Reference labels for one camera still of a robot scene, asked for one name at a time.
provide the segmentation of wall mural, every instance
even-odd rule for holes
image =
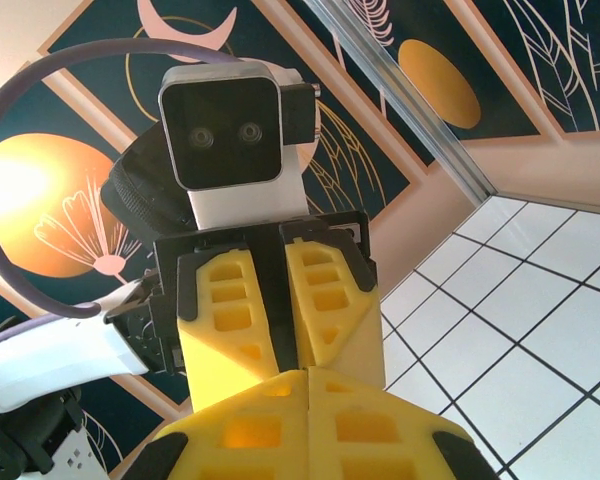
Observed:
[[[117,156],[44,84],[0,123],[0,243],[36,287],[60,301],[102,297],[154,265],[100,202]],[[0,296],[0,322],[13,315],[27,317]],[[188,397],[180,375],[144,378],[174,408]],[[90,441],[109,470],[162,422],[111,380],[83,385],[83,399]],[[123,415],[129,418],[120,426]]]
[[[340,46],[337,34],[330,32],[320,20],[313,14],[311,9],[302,0],[289,0],[289,5],[293,7],[296,13],[302,18],[302,20],[311,29],[314,35],[322,42],[322,44],[329,50],[329,52],[338,60],[340,66],[349,74],[349,76],[358,84],[362,91],[369,97],[371,101],[376,105],[378,110],[383,117],[396,129],[398,134],[407,142],[407,144],[413,149],[414,153],[418,156],[420,161],[425,165],[429,166],[435,160],[431,152],[422,144],[415,133],[404,123],[402,118],[396,113],[391,105],[389,105],[385,99],[382,90],[373,84],[369,78],[362,72],[358,65],[351,59],[349,54],[345,52]],[[364,18],[368,19],[368,22],[373,23],[372,19],[376,18],[377,13],[373,5],[369,6],[369,13]],[[391,24],[385,27],[382,31],[379,31],[379,26],[371,25],[370,29],[375,32],[382,42],[393,41],[391,36]]]
[[[273,69],[297,68],[305,80],[319,81],[249,1],[87,3],[49,51],[96,38],[149,34],[258,59]],[[140,134],[157,117],[164,71],[185,61],[190,62],[121,57],[78,66],[72,73]],[[409,181],[326,89],[319,118],[320,140],[299,146],[312,209],[364,208],[377,215]],[[0,123],[0,242],[37,288],[60,301],[102,297],[154,265],[151,253],[99,199],[118,155],[45,84],[33,87]],[[26,317],[0,296],[0,322],[12,315]],[[143,394],[161,396],[173,415],[186,408],[183,375],[143,378]],[[164,421],[130,391],[110,379],[83,385],[84,422],[94,453],[109,472]]]
[[[0,322],[11,316],[26,318],[0,296]],[[112,471],[163,419],[109,379],[81,386],[83,425],[101,465]]]
[[[566,132],[600,130],[600,0],[474,0]]]
[[[538,134],[444,0],[346,1],[460,140]]]
[[[101,38],[148,35],[257,59],[273,69],[296,68],[305,81],[319,82],[248,0],[95,0],[47,48],[56,51]],[[159,116],[157,92],[164,72],[183,63],[192,61],[136,55],[93,61],[70,71],[140,134]],[[364,209],[375,217],[409,181],[327,89],[319,110],[320,140],[299,147],[311,208],[317,212]]]

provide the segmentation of orange circle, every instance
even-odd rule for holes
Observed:
[[[97,149],[59,135],[0,142],[0,244],[9,259],[50,277],[88,272],[108,253],[116,222],[99,195],[111,167]]]
[[[435,48],[419,40],[400,45],[398,63],[411,83],[445,122],[473,128],[482,115],[475,92],[462,73]]]

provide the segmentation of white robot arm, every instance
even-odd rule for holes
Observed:
[[[92,380],[147,373],[116,326],[106,321],[139,285],[140,280],[130,282],[97,300],[102,311],[92,318],[55,319],[0,342],[0,413]]]

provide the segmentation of white wall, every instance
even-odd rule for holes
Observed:
[[[27,61],[81,0],[0,0],[0,86]]]

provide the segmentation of crescent moon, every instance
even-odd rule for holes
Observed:
[[[193,35],[183,33],[165,22],[156,9],[154,8],[151,0],[138,0],[138,14],[140,16],[140,23],[144,28],[149,38],[159,38],[162,40],[175,40],[179,42],[190,43],[192,45],[199,45],[201,47],[207,47],[212,50],[220,50],[222,46],[227,42],[233,26],[236,23],[236,16],[238,13],[237,7],[229,13],[224,22],[215,30],[203,33],[201,35]],[[197,63],[200,60],[188,57],[181,57],[178,55],[170,55],[175,60],[184,63]]]

